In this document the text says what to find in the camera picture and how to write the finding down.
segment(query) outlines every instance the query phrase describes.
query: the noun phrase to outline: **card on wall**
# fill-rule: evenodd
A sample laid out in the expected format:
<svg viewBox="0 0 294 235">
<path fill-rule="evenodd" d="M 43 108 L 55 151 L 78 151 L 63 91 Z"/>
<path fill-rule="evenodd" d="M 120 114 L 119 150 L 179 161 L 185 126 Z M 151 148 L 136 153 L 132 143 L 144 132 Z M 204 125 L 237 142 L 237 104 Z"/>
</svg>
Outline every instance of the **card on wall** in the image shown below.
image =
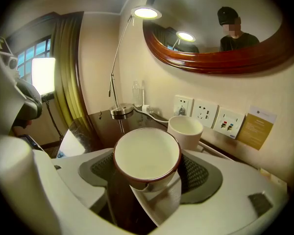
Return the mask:
<svg viewBox="0 0 294 235">
<path fill-rule="evenodd" d="M 251 106 L 237 139 L 259 150 L 266 141 L 275 120 L 275 114 Z"/>
</svg>

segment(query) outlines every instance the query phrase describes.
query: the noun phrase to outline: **wall socket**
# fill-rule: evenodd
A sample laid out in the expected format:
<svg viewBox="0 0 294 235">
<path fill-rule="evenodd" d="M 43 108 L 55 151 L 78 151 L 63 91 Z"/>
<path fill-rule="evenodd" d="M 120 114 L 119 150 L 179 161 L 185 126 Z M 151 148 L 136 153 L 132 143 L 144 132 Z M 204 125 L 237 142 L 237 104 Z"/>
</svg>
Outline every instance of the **wall socket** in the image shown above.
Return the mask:
<svg viewBox="0 0 294 235">
<path fill-rule="evenodd" d="M 235 139 L 242 126 L 244 117 L 245 115 L 220 108 L 214 130 Z"/>
<path fill-rule="evenodd" d="M 218 104 L 196 99 L 192 118 L 198 119 L 202 125 L 211 128 L 217 115 Z"/>
<path fill-rule="evenodd" d="M 192 107 L 193 107 L 193 99 L 185 96 L 174 97 L 174 115 L 182 115 L 182 116 L 191 116 Z"/>
</svg>

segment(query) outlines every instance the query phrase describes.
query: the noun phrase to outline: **plastic bottle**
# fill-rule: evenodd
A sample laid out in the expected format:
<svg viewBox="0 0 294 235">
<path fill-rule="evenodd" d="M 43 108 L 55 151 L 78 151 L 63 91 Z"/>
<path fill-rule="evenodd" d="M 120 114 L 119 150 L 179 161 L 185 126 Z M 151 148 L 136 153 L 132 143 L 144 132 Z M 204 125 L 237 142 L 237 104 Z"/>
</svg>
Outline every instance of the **plastic bottle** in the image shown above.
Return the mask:
<svg viewBox="0 0 294 235">
<path fill-rule="evenodd" d="M 133 99 L 135 107 L 142 106 L 142 92 L 138 81 L 134 81 L 133 84 Z"/>
</svg>

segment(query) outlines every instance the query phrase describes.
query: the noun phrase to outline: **wooden mirror frame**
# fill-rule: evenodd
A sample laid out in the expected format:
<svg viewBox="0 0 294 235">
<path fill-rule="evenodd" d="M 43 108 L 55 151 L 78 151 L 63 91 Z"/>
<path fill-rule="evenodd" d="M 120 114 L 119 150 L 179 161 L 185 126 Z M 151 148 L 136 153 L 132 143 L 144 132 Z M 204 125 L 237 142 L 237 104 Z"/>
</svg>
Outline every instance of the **wooden mirror frame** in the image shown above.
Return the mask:
<svg viewBox="0 0 294 235">
<path fill-rule="evenodd" d="M 147 0 L 153 5 L 155 0 Z M 143 22 L 146 44 L 152 54 L 165 64 L 205 74 L 244 74 L 273 68 L 294 55 L 294 38 L 285 20 L 277 32 L 263 42 L 240 50 L 214 53 L 190 53 L 166 48 L 152 33 L 152 24 Z"/>
</svg>

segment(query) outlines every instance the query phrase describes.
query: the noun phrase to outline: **white mug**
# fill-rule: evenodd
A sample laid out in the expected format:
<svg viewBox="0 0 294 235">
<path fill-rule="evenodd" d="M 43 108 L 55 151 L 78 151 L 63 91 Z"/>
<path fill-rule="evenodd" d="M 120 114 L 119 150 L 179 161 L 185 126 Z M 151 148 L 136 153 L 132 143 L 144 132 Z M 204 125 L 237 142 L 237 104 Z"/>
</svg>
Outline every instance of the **white mug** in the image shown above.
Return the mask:
<svg viewBox="0 0 294 235">
<path fill-rule="evenodd" d="M 155 128 L 125 134 L 113 152 L 116 168 L 132 187 L 144 192 L 165 188 L 177 171 L 181 156 L 176 139 Z"/>
<path fill-rule="evenodd" d="M 182 149 L 196 150 L 203 131 L 199 120 L 187 116 L 169 119 L 168 132 L 176 138 Z"/>
</svg>

